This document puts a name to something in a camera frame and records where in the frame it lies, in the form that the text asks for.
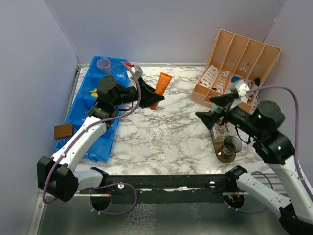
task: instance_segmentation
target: wooden organizer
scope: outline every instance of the wooden organizer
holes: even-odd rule
[[[221,29],[215,39],[204,72],[192,91],[191,100],[212,108],[213,103],[210,102],[210,98],[225,94],[232,77],[235,75],[243,77],[245,82],[248,79],[254,81],[255,78],[259,77],[261,79],[260,86],[262,86],[276,64],[280,52],[280,48]],[[222,93],[201,84],[201,79],[210,65],[214,65],[219,70],[211,87],[225,83],[219,79],[224,71],[230,72]],[[251,101],[242,102],[239,106],[250,113],[256,95]]]

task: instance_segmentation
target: marble tabletop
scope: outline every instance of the marble tabletop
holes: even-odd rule
[[[204,67],[142,67],[142,78],[155,87],[161,72],[173,77],[158,108],[137,109],[121,119],[108,163],[87,159],[77,171],[97,167],[111,175],[224,174],[241,165],[249,172],[272,173],[255,153],[252,144],[243,143],[236,159],[225,164],[214,153],[209,130],[196,117],[196,111],[209,109],[190,100]],[[81,68],[75,95],[88,68]],[[247,135],[240,132],[243,139]]]

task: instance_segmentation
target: orange tube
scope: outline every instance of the orange tube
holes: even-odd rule
[[[172,76],[167,75],[165,73],[160,74],[160,78],[158,79],[157,86],[155,89],[155,93],[157,94],[164,94],[168,84],[172,80]],[[151,105],[150,109],[155,110],[157,108],[158,103]]]

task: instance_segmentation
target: gray wall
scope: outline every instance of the gray wall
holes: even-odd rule
[[[0,32],[0,234],[26,234],[78,62],[42,0],[2,0]]]
[[[300,105],[300,163],[313,184],[313,1],[288,0],[265,39],[282,49],[280,60],[266,85],[283,85],[296,93]],[[294,143],[294,102],[287,91],[260,93],[262,99],[275,100],[286,115],[280,128]]]
[[[82,63],[204,63],[222,29],[264,40],[285,0],[45,0]]]

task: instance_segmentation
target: blue object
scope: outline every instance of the blue object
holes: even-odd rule
[[[232,79],[231,79],[231,82],[237,82],[237,81],[239,81],[240,80],[240,78],[239,77],[233,77]]]
[[[78,129],[83,125],[86,117],[88,116],[89,110],[92,108],[92,106],[97,100],[97,97],[91,96],[91,93],[95,88],[98,87],[99,80],[103,77],[103,75],[101,74],[101,72],[99,71],[97,67],[97,61],[102,58],[104,57],[101,57],[101,56],[93,57],[90,67],[83,80],[83,83],[78,91],[78,94],[65,120],[65,124],[69,124],[69,123],[73,124],[74,133],[76,133]],[[114,65],[121,64],[120,63],[121,61],[127,61],[126,59],[110,58],[110,57],[106,57],[106,58],[110,60],[112,67]],[[127,70],[126,68],[124,70],[122,69],[122,67],[119,67],[119,70],[113,74],[113,76],[117,80],[117,83],[125,87],[129,86],[130,84],[130,80],[127,76],[126,70]],[[119,119],[115,120],[113,125],[93,143],[93,145],[84,155],[84,158],[90,159],[94,162],[97,162],[97,161],[108,162],[118,124],[119,124]],[[69,138],[57,140],[54,146],[54,150],[58,151],[68,141],[69,141]]]

